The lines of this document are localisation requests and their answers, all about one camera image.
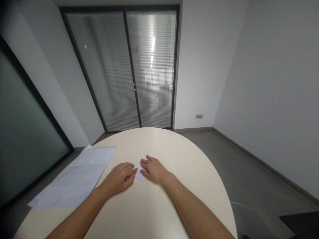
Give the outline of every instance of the glass door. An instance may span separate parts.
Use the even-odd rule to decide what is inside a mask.
[[[142,127],[170,128],[177,11],[126,14]]]
[[[179,5],[60,11],[105,131],[172,128]]]
[[[0,45],[1,208],[73,147],[2,37]]]

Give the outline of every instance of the sheet of paper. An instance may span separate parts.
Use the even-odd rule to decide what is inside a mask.
[[[89,145],[28,205],[37,209],[79,206],[94,189],[116,148],[93,148]]]
[[[144,176],[143,174],[140,173],[140,170],[144,168],[142,168],[140,161],[137,164],[135,164],[135,166],[136,166],[135,168],[137,168],[137,173],[135,174],[135,177],[139,180],[142,180]]]

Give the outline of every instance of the hand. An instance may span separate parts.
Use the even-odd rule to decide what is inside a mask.
[[[140,170],[145,178],[156,184],[162,184],[163,180],[171,174],[161,162],[153,157],[146,155],[146,159],[141,159],[141,166],[146,170]]]
[[[137,168],[133,169],[132,163],[121,163],[115,166],[97,189],[106,197],[112,197],[126,190],[133,184]]]

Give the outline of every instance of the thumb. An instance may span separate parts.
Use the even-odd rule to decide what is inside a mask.
[[[147,179],[150,179],[150,174],[146,171],[146,170],[143,170],[141,169],[140,170],[140,173]]]
[[[136,173],[133,173],[126,181],[125,181],[125,187],[128,188],[133,184],[134,178]]]

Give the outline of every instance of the tabletop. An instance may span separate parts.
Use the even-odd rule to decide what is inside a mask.
[[[117,145],[97,186],[113,167],[137,165],[148,154],[200,198],[237,238],[233,211],[225,187],[207,156],[185,137],[165,129],[137,128],[108,137],[94,147]],[[45,238],[74,209],[31,210],[14,238]],[[189,238],[164,189],[147,179],[135,179],[125,192],[101,209],[85,238]]]

